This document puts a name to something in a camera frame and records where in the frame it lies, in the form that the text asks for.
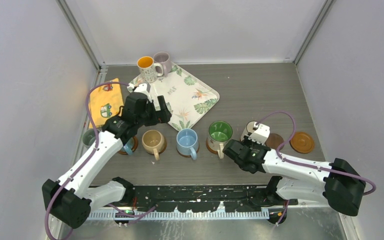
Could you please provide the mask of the beige speckled ceramic mug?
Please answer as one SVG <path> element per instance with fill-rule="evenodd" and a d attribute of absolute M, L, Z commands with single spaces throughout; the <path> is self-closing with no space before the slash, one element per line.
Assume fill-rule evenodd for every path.
<path fill-rule="evenodd" d="M 151 143 L 149 143 L 148 145 L 150 146 L 156 146 L 157 145 L 157 141 L 160 141 L 162 140 L 164 137 L 164 135 L 159 132 L 158 130 L 154 130 L 154 129 L 151 129 L 151 130 L 148 130 L 146 131 L 143 136 L 142 136 L 142 139 L 141 139 L 141 142 L 142 141 L 151 141 Z M 159 161 L 160 160 L 160 155 L 161 154 L 158 154 L 157 152 L 154 153 L 154 158 L 156 161 Z"/>

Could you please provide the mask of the dark walnut wooden coaster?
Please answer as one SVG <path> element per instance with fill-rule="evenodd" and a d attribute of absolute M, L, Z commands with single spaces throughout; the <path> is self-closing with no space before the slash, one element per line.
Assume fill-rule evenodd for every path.
<path fill-rule="evenodd" d="M 284 139 L 277 133 L 270 133 L 265 145 L 271 149 L 277 149 L 282 143 L 284 143 Z"/>

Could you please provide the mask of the white mug black handle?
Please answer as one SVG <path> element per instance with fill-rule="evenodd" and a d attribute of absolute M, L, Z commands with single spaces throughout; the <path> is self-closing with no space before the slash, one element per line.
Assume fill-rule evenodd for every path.
<path fill-rule="evenodd" d="M 265 127 L 257 121 L 250 121 L 242 131 L 240 141 L 264 144 L 266 141 Z"/>

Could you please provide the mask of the leaf pattern serving tray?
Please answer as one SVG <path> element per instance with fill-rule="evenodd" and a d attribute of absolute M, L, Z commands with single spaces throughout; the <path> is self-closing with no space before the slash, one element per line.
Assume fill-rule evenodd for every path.
<path fill-rule="evenodd" d="M 157 96 L 164 96 L 172 117 L 168 124 L 175 130 L 191 129 L 220 99 L 219 93 L 210 86 L 172 63 L 167 76 L 159 76 L 149 83 L 149 94 L 159 111 Z"/>

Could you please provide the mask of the light blue mug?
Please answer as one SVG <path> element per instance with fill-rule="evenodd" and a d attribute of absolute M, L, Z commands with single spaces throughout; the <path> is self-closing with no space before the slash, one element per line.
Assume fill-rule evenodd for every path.
<path fill-rule="evenodd" d="M 184 128 L 176 135 L 176 149 L 183 155 L 190 155 L 195 161 L 200 148 L 198 134 L 191 128 Z"/>

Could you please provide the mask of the yellow printed cloth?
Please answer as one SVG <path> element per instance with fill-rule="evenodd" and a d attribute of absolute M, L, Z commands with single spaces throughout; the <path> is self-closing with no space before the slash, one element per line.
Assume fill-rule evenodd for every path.
<path fill-rule="evenodd" d="M 97 128 L 103 126 L 110 117 L 117 115 L 120 106 L 124 106 L 120 84 L 105 84 L 89 95 L 88 107 Z"/>

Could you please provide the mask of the orange interior blue mug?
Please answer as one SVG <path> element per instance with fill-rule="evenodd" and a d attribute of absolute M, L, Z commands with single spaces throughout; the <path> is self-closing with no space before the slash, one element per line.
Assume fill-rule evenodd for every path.
<path fill-rule="evenodd" d="M 121 155 L 132 155 L 136 151 L 138 144 L 138 139 L 134 136 L 124 144 L 118 153 Z"/>

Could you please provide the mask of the green interior floral mug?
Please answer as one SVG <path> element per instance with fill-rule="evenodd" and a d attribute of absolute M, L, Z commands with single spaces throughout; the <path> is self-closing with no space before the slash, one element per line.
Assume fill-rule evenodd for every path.
<path fill-rule="evenodd" d="M 208 127 L 207 138 L 212 138 L 213 140 L 216 140 L 219 142 L 227 141 L 228 143 L 228 141 L 232 138 L 232 136 L 233 136 L 233 129 L 231 125 L 226 121 L 217 120 L 211 123 Z"/>

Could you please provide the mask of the orange interior patterned mug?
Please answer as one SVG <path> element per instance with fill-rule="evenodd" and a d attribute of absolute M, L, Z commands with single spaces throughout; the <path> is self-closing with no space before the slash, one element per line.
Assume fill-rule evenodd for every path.
<path fill-rule="evenodd" d="M 145 82 L 153 83 L 164 75 L 164 67 L 161 63 L 155 62 L 150 56 L 143 56 L 136 63 L 140 75 Z"/>

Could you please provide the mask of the grey ceramic mug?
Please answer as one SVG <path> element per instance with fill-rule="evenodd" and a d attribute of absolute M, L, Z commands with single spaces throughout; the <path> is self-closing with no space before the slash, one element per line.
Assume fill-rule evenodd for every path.
<path fill-rule="evenodd" d="M 82 143 L 85 147 L 89 148 L 95 141 L 96 141 L 96 136 L 95 136 L 95 131 L 93 128 L 90 128 L 85 131 L 85 133 L 82 136 Z"/>

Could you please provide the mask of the lilac mug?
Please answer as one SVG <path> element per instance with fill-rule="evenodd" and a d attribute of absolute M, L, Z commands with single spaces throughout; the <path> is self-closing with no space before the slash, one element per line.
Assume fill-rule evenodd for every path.
<path fill-rule="evenodd" d="M 156 53 L 153 56 L 155 63 L 161 64 L 161 66 L 156 66 L 155 69 L 159 74 L 163 74 L 164 77 L 167 77 L 172 69 L 171 57 L 167 52 L 161 51 Z"/>

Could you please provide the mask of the brown wooden ringed coaster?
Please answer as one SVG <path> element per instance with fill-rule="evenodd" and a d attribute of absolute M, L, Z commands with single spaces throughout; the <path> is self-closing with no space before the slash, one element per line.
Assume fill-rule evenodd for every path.
<path fill-rule="evenodd" d="M 179 152 L 178 150 L 176 150 L 176 151 L 177 151 L 177 153 L 178 153 L 180 156 L 182 156 L 182 157 L 184 157 L 184 158 L 192 158 L 191 155 L 184 155 L 184 154 L 182 154 L 181 152 Z"/>

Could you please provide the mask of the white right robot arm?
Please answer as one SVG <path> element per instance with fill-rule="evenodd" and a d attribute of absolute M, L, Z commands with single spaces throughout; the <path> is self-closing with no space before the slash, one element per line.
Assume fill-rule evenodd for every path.
<path fill-rule="evenodd" d="M 243 171 L 272 175 L 262 195 L 270 205 L 300 199 L 328 204 L 347 216 L 358 215 L 366 183 L 344 159 L 311 161 L 277 153 L 250 140 L 234 139 L 223 153 Z"/>

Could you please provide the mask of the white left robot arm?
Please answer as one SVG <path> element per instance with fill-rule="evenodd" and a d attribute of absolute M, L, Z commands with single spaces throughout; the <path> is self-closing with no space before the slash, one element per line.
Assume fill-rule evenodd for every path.
<path fill-rule="evenodd" d="M 129 181 L 114 177 L 99 187 L 90 184 L 110 158 L 137 135 L 140 127 L 168 123 L 171 116 L 162 95 L 156 100 L 140 92 L 128 95 L 121 113 L 106 120 L 94 144 L 77 163 L 58 180 L 48 179 L 42 185 L 45 216 L 53 215 L 77 229 L 91 212 L 101 207 L 116 202 L 122 207 L 129 206 L 135 193 Z"/>

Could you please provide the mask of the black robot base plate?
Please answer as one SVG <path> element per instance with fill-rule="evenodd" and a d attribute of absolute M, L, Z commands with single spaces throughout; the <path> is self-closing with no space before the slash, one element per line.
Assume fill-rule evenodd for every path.
<path fill-rule="evenodd" d="M 284 200 L 268 200 L 265 185 L 136 185 L 128 189 L 127 196 L 112 205 L 135 207 L 146 212 L 193 213 L 214 212 L 225 207 L 228 213 L 258 212 L 261 208 L 282 206 Z"/>

